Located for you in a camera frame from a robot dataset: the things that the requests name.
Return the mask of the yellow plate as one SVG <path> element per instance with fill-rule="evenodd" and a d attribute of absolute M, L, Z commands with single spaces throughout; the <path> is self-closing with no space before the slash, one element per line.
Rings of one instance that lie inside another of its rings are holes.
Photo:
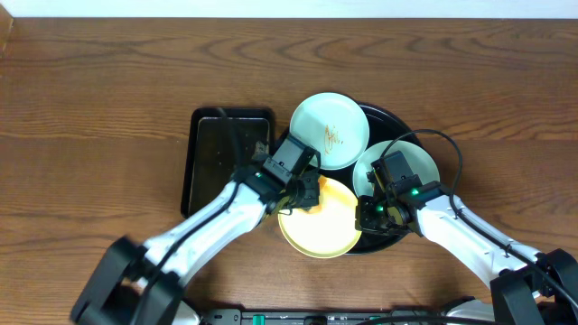
<path fill-rule="evenodd" d="M 325 176 L 319 179 L 319 204 L 309 210 L 283 210 L 278 223 L 284 238 L 300 253 L 314 258 L 344 255 L 359 241 L 355 228 L 358 198 L 344 184 Z"/>

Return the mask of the light blue plate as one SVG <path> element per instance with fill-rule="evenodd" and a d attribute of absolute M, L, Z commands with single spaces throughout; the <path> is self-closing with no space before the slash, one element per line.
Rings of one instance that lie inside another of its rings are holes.
<path fill-rule="evenodd" d="M 357 160 L 352 174 L 353 188 L 357 197 L 373 195 L 374 186 L 368 181 L 367 173 L 371 170 L 371 164 L 380 157 L 390 143 L 391 140 L 373 144 Z M 406 141 L 397 141 L 387 153 L 396 151 L 404 155 L 412 171 L 420 177 L 422 184 L 441 180 L 434 159 L 422 147 Z"/>
<path fill-rule="evenodd" d="M 294 111 L 289 133 L 321 154 L 323 170 L 355 163 L 368 146 L 369 125 L 350 97 L 325 92 L 306 98 Z"/>

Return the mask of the light blue plate top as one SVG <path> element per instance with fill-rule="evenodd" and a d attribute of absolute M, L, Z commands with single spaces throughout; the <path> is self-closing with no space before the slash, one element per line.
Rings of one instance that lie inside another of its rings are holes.
<path fill-rule="evenodd" d="M 369 125 L 350 97 L 325 92 L 306 98 L 294 111 L 289 133 L 321 154 L 323 170 L 355 163 L 368 146 Z"/>

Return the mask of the green orange sponge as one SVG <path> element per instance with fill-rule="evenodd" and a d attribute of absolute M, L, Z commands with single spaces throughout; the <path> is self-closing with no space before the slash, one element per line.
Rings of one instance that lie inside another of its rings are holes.
<path fill-rule="evenodd" d="M 322 186 L 325 178 L 320 174 L 304 176 L 297 181 L 297 192 L 293 209 L 309 210 L 320 204 Z"/>

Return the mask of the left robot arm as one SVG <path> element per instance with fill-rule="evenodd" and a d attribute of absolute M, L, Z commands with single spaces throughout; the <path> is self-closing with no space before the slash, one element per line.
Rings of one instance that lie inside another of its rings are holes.
<path fill-rule="evenodd" d="M 262 219 L 319 203 L 320 174 L 286 172 L 279 181 L 254 166 L 237 170 L 206 207 L 142 245 L 128 237 L 103 255 L 70 312 L 76 324 L 197 324 L 183 302 L 192 277 Z"/>

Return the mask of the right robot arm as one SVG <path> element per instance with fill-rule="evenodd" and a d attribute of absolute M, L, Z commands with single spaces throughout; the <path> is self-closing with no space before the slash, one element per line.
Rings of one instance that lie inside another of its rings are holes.
<path fill-rule="evenodd" d="M 575 324 L 577 261 L 509 237 L 438 181 L 380 183 L 359 196 L 356 227 L 385 236 L 417 234 L 441 246 L 489 287 L 491 302 L 460 302 L 431 317 L 444 324 Z"/>

